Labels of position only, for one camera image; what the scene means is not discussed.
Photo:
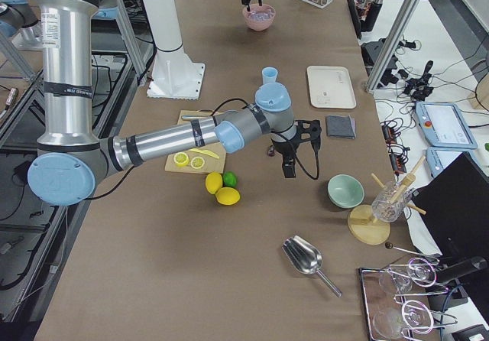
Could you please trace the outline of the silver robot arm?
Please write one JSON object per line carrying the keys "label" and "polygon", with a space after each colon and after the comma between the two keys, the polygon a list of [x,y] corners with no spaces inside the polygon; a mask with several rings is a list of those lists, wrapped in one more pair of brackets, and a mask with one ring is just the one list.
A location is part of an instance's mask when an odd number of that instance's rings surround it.
{"label": "silver robot arm", "polygon": [[91,200],[105,178],[168,154],[221,144],[229,153],[269,135],[278,142],[296,137],[289,93],[267,83],[255,101],[239,112],[174,125],[123,138],[116,124],[130,99],[124,85],[110,83],[108,95],[97,94],[92,68],[92,20],[105,12],[120,18],[121,0],[34,0],[40,9],[43,47],[44,133],[28,169],[28,185],[53,206]]}

